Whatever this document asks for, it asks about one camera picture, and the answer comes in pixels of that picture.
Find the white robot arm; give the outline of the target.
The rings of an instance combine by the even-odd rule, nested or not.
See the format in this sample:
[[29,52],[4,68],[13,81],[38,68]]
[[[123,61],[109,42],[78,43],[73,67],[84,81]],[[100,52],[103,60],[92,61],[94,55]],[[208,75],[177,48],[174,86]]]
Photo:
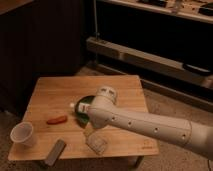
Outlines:
[[115,105],[117,92],[109,86],[97,90],[88,116],[95,128],[107,125],[132,131],[180,146],[213,161],[213,127],[144,112],[122,109]]

